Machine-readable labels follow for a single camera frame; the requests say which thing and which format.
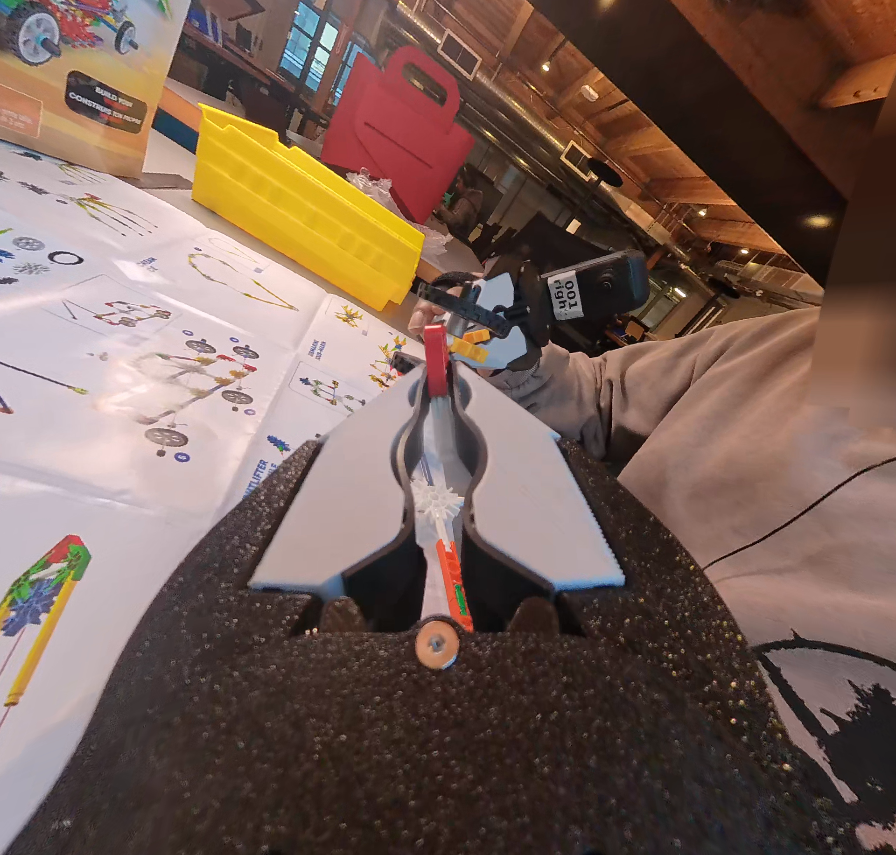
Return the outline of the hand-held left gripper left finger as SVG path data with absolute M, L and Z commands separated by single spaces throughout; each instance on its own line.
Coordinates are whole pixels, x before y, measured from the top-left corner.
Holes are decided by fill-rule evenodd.
M 373 629 L 417 623 L 427 560 L 410 480 L 428 406 L 419 366 L 326 436 L 263 550 L 252 589 L 324 603 L 347 596 Z

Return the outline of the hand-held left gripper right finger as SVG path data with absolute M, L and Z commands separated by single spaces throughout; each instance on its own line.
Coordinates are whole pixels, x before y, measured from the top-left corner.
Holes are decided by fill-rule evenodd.
M 521 603 L 620 589 L 625 576 L 560 438 L 486 379 L 452 366 L 458 456 L 470 473 L 461 570 L 475 629 L 505 629 Z

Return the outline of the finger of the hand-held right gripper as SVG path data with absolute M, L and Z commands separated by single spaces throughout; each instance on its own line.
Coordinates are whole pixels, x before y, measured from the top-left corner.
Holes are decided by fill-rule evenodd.
M 489 331 L 512 331 L 519 327 L 519 319 L 507 315 L 516 301 L 516 287 L 510 274 L 475 280 L 469 295 L 475 297 L 469 323 Z

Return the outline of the detached toy model section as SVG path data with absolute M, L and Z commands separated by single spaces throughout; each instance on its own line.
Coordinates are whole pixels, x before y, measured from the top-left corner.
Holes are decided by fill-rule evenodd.
M 462 580 L 462 511 L 471 474 L 458 451 L 456 414 L 450 395 L 450 351 L 442 326 L 424 332 L 426 412 L 420 427 L 422 453 L 411 473 L 417 541 L 427 560 L 421 618 L 448 616 L 474 629 Z

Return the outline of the yellow plastic bin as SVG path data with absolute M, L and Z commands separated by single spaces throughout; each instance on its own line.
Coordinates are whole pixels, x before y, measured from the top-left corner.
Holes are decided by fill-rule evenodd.
M 370 308 L 404 301 L 423 233 L 273 130 L 199 108 L 197 203 Z

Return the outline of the person's right forearm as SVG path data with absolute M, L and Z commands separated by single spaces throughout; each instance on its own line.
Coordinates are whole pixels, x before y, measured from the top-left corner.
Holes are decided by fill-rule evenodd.
M 518 405 L 598 459 L 623 461 L 668 421 L 676 446 L 799 399 L 819 308 L 726 323 L 589 358 L 555 345 L 509 388 Z

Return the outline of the clear plastic bag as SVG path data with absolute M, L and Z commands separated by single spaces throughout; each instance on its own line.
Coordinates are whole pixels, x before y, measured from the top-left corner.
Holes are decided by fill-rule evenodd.
M 397 201 L 392 195 L 392 181 L 388 178 L 372 177 L 367 168 L 360 171 L 348 171 L 345 174 L 346 180 L 358 189 L 362 194 L 372 198 L 386 210 L 398 216 L 401 220 L 416 224 L 409 219 L 404 211 L 399 207 Z

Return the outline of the red box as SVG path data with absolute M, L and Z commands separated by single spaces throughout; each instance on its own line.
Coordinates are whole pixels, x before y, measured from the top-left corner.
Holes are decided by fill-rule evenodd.
M 323 138 L 321 161 L 390 179 L 399 209 L 424 224 L 475 144 L 455 121 L 460 101 L 454 77 L 414 46 L 397 49 L 385 69 L 359 56 Z

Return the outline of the person's upper body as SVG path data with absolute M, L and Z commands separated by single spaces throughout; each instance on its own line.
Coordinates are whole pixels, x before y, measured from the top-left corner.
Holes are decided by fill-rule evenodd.
M 894 853 L 894 431 L 815 401 L 810 367 L 787 412 L 683 446 L 665 421 L 620 480 L 727 603 L 859 843 Z

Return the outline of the white instruction sheet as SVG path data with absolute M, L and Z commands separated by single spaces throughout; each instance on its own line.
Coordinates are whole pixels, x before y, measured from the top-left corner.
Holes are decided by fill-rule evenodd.
M 2 853 L 209 528 L 421 345 L 116 177 L 1 155 Z

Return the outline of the toy packaging bag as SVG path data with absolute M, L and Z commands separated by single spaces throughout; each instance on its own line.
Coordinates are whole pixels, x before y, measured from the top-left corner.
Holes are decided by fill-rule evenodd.
M 4 141 L 140 175 L 192 0 L 1 0 Z

